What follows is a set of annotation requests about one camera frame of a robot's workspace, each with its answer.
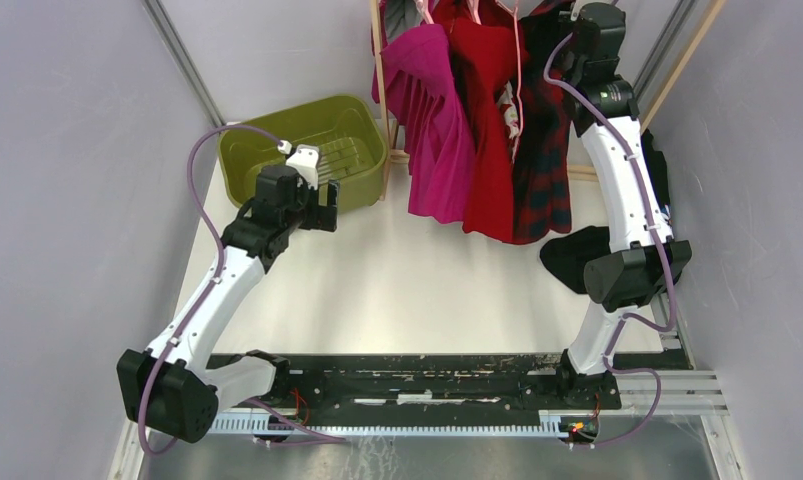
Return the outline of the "red navy plaid skirt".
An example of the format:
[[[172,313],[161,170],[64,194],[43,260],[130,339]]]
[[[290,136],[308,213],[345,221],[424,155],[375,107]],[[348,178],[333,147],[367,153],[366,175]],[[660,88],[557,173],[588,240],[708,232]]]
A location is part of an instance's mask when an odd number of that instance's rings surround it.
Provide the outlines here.
[[[534,243],[550,232],[571,230],[567,176],[571,118],[564,91],[544,79],[544,67],[569,32],[565,17],[571,1],[543,1],[519,20],[520,40],[527,53],[519,98],[523,131],[513,167],[514,221],[512,242]]]

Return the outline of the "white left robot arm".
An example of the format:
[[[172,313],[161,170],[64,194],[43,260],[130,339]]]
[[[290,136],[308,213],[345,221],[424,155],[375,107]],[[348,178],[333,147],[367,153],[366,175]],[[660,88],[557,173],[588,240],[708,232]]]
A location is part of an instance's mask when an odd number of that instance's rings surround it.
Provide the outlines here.
[[[126,350],[117,373],[127,417],[145,452],[149,430],[196,443],[218,413],[249,400],[284,404],[292,391],[286,360],[251,351],[212,368],[213,349],[247,295],[259,285],[298,230],[333,232],[341,185],[320,187],[301,167],[272,165],[222,234],[214,263],[188,304],[143,351]]]

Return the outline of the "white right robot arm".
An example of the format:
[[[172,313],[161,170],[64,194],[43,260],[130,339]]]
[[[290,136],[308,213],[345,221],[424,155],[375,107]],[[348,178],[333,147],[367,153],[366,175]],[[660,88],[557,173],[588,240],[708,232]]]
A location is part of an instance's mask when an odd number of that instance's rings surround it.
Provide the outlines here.
[[[584,4],[549,62],[564,104],[601,187],[609,222],[608,253],[588,261],[583,280],[591,299],[579,333],[557,367],[554,392],[579,408],[613,386],[611,367],[626,322],[660,331],[639,308],[674,284],[692,257],[661,213],[641,145],[638,107],[630,83],[617,72],[626,14],[615,3]]]

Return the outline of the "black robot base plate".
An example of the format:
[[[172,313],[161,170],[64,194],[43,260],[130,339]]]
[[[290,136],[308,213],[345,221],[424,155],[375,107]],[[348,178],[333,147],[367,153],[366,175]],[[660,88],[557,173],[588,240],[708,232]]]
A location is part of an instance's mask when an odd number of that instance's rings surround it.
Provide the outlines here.
[[[561,353],[282,354],[260,400],[309,427],[536,426],[543,411],[623,408],[626,375],[576,379]]]

